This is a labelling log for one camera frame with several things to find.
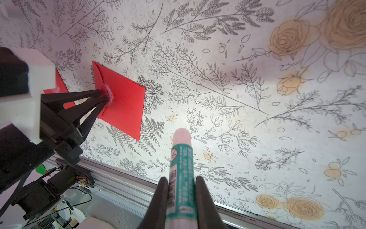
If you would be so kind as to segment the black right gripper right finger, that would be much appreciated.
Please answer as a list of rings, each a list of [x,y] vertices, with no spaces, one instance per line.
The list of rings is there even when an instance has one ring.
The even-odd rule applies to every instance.
[[[195,199],[199,229],[227,229],[202,176],[195,180]]]

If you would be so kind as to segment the green white glue stick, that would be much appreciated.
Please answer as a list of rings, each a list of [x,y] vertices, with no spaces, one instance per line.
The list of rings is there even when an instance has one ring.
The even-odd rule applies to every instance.
[[[192,140],[184,128],[173,135],[165,228],[198,228]]]

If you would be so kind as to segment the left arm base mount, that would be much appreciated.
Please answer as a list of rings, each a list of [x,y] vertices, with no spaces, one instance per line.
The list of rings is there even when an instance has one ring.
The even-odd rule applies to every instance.
[[[11,202],[11,205],[19,205],[25,211],[25,220],[44,214],[75,184],[79,187],[94,187],[95,181],[89,170],[78,165],[72,167],[60,158],[55,162],[57,167],[51,169],[51,172],[58,171],[57,174],[47,181],[39,178],[26,185]]]

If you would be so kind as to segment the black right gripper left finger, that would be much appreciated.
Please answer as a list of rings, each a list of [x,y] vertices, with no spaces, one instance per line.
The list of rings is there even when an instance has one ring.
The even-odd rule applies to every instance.
[[[159,180],[147,212],[138,229],[164,229],[168,201],[168,180]]]

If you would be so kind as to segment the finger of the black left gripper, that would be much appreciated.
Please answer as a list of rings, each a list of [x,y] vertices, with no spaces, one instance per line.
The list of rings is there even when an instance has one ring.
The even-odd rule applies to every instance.
[[[52,93],[41,95],[41,105],[60,104],[63,106],[66,103],[74,102],[76,100],[92,98],[96,105],[103,104],[103,97],[100,90],[89,90],[83,92],[72,93]]]
[[[102,97],[102,105],[96,105],[92,98],[88,98],[77,106],[60,111],[59,116],[68,124],[73,124],[80,132],[83,140],[86,140],[95,119],[109,102],[108,96],[102,95]]]

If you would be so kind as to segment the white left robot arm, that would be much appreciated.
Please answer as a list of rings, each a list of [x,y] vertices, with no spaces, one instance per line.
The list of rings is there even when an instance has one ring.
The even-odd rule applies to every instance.
[[[57,153],[75,166],[83,153],[81,144],[104,107],[108,96],[100,90],[41,94],[34,127],[36,144],[11,121],[1,122],[1,191],[5,191]]]

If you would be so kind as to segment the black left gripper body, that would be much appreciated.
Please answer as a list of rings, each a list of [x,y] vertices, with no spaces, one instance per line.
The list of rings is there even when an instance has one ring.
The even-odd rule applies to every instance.
[[[40,137],[70,166],[80,162],[83,152],[80,145],[84,142],[80,117],[75,109],[75,106],[65,109],[57,103],[41,102]]]

